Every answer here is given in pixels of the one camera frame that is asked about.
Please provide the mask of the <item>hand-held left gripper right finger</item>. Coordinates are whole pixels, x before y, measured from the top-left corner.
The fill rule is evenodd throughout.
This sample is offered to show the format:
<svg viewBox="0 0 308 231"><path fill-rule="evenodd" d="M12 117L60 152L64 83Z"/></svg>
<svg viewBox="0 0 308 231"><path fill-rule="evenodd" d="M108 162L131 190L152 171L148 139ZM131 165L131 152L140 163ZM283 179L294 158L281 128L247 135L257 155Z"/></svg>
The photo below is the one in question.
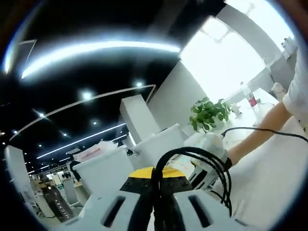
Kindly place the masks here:
<svg viewBox="0 0 308 231"><path fill-rule="evenodd" d="M160 231L250 231L252 227L229 216L229 210L203 190L193 190L185 175L164 168L160 181Z"/></svg>

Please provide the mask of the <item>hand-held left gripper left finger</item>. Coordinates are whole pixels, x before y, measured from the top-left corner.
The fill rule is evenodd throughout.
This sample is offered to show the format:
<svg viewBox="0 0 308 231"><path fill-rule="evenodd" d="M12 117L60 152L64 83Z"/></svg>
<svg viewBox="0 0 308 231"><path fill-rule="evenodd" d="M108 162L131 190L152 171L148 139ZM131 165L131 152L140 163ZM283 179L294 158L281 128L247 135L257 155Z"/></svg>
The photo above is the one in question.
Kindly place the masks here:
<svg viewBox="0 0 308 231"><path fill-rule="evenodd" d="M57 226L59 231L154 231L153 167L132 172L122 187L91 196L80 214Z"/></svg>

